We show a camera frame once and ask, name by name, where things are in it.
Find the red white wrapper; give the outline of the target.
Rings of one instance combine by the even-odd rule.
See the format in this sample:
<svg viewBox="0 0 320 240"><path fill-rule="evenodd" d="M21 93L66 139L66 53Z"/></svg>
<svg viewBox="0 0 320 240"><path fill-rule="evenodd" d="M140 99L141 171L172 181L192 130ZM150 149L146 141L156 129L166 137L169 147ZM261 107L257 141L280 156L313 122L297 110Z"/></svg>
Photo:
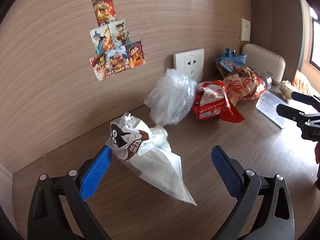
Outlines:
<svg viewBox="0 0 320 240"><path fill-rule="evenodd" d="M235 106L240 100L253 100L257 91L257 76L246 66L229 73L223 80L227 97Z"/></svg>

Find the red snack wrapper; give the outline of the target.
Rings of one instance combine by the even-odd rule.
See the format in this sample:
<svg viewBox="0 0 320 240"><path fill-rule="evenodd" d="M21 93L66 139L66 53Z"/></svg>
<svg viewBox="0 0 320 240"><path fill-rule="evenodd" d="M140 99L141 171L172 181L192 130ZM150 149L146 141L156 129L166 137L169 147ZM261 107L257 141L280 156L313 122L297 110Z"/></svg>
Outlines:
<svg viewBox="0 0 320 240"><path fill-rule="evenodd" d="M197 120L218 116L231 123L244 121L241 113L231 104L222 81L200 82L196 86L195 101L191 108Z"/></svg>

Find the clear plastic bag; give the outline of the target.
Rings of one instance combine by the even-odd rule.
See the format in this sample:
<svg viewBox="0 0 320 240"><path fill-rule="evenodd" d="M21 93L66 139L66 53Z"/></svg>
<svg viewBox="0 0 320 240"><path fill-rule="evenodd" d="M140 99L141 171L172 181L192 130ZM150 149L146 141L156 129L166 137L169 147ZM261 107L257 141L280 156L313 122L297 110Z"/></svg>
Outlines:
<svg viewBox="0 0 320 240"><path fill-rule="evenodd" d="M188 75L168 68L144 100L150 108L151 120L162 127L178 124L191 110L196 85L197 82Z"/></svg>

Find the clear plastic bottle orange label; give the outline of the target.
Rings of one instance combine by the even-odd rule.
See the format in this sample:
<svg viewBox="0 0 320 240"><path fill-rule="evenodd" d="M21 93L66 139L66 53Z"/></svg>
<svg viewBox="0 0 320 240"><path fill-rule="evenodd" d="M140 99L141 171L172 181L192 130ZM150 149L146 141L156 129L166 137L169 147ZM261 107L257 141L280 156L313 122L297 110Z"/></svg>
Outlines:
<svg viewBox="0 0 320 240"><path fill-rule="evenodd" d="M272 86L272 78L263 74L260 71L253 70L253 88L249 89L249 94L246 100L255 100L261 96L264 91L267 91Z"/></svg>

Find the small crumpled paper ball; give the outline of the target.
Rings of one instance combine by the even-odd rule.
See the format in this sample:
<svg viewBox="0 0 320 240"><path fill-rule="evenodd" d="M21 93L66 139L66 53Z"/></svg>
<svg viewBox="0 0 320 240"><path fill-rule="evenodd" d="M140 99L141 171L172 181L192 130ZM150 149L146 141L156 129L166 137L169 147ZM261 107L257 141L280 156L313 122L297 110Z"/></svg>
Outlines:
<svg viewBox="0 0 320 240"><path fill-rule="evenodd" d="M292 99L292 85L291 82L289 81L281 81L281 83L278 85L279 90L283 96L283 98L285 98L286 100L291 100Z"/></svg>

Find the clear plastic container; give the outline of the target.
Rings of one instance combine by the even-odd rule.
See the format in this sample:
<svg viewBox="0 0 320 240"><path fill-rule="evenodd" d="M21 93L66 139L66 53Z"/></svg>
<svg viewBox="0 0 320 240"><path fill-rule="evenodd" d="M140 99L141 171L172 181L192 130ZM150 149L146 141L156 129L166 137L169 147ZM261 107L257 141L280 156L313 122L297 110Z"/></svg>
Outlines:
<svg viewBox="0 0 320 240"><path fill-rule="evenodd" d="M288 106L288 104L283 100L266 90L260 95L255 107L260 113L269 118L279 128L284 129L287 121L284 117L279 116L276 111L276 108L279 104Z"/></svg>

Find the black framed window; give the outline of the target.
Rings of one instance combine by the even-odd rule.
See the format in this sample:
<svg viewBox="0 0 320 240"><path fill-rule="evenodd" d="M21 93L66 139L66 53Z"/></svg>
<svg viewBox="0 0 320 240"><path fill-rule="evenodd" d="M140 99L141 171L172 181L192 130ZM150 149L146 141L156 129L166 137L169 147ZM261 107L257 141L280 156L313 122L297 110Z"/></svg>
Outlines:
<svg viewBox="0 0 320 240"><path fill-rule="evenodd" d="M312 39L310 63L319 70L320 68L320 23L316 12L310 7L310 16L312 19Z"/></svg>

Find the white tissue box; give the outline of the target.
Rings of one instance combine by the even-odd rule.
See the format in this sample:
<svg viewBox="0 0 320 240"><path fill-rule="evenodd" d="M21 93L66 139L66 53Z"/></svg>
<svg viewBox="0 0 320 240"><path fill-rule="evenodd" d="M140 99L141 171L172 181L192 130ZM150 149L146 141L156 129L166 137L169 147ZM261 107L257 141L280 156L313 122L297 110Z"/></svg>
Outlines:
<svg viewBox="0 0 320 240"><path fill-rule="evenodd" d="M271 77L275 85L281 83L286 67L282 56L251 43L243 46L242 54L247 55L246 66Z"/></svg>

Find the blue snack bag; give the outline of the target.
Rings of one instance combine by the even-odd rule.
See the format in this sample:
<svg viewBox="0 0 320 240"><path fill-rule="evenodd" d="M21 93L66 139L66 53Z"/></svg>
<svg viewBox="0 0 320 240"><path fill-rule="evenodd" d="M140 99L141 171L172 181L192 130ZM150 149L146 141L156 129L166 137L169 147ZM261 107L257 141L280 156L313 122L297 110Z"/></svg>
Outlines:
<svg viewBox="0 0 320 240"><path fill-rule="evenodd" d="M231 51L226 48L224 53L215 60L217 69L221 76L225 78L232 71L244 66L246 64L247 54L236 54L236 50Z"/></svg>

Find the white panda print bag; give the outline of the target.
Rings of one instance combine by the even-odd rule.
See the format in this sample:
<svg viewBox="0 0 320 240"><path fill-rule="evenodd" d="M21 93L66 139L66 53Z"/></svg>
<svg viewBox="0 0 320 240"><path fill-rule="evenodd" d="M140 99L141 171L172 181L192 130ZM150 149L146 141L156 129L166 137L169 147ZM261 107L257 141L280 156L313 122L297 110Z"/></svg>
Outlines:
<svg viewBox="0 0 320 240"><path fill-rule="evenodd" d="M106 146L150 185L180 201L197 205L184 184L181 157L171 151L163 127L150 128L143 120L125 113L111 121Z"/></svg>

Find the cartoon sticker strip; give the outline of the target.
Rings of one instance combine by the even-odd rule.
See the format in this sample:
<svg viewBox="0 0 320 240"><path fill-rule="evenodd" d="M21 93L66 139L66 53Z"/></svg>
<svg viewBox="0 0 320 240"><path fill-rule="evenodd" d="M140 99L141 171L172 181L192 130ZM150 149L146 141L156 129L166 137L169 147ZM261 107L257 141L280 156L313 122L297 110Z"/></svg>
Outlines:
<svg viewBox="0 0 320 240"><path fill-rule="evenodd" d="M95 50L90 59L98 81L146 63L140 41L132 42L125 19L118 19L113 0L91 0L98 27L89 32Z"/></svg>

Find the upper white wall socket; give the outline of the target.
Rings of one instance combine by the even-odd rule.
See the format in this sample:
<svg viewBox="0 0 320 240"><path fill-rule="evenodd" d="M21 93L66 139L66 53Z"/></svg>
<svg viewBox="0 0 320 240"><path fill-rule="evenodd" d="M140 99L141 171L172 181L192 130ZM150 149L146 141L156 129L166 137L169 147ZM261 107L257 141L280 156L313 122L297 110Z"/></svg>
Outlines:
<svg viewBox="0 0 320 240"><path fill-rule="evenodd" d="M241 19L240 40L249 42L251 37L251 22L244 18Z"/></svg>

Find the white wall socket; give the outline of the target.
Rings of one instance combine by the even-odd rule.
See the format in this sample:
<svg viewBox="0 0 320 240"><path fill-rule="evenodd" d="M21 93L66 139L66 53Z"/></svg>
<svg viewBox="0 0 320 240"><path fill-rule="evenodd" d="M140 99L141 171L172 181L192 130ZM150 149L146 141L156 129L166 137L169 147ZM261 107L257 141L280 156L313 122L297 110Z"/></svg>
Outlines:
<svg viewBox="0 0 320 240"><path fill-rule="evenodd" d="M188 75L196 82L201 82L203 78L204 49L175 53L173 62L175 70Z"/></svg>
<svg viewBox="0 0 320 240"><path fill-rule="evenodd" d="M251 22L244 18L241 19L240 40L249 42L251 37Z"/></svg>

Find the lower white wall socket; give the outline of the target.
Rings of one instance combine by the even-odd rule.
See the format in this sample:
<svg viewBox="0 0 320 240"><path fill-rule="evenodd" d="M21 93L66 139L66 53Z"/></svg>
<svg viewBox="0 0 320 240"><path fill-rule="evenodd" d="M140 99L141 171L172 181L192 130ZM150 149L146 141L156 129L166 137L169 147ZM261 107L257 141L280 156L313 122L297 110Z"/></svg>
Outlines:
<svg viewBox="0 0 320 240"><path fill-rule="evenodd" d="M201 82L203 78L204 49L175 53L173 62L175 70L188 75L196 82Z"/></svg>

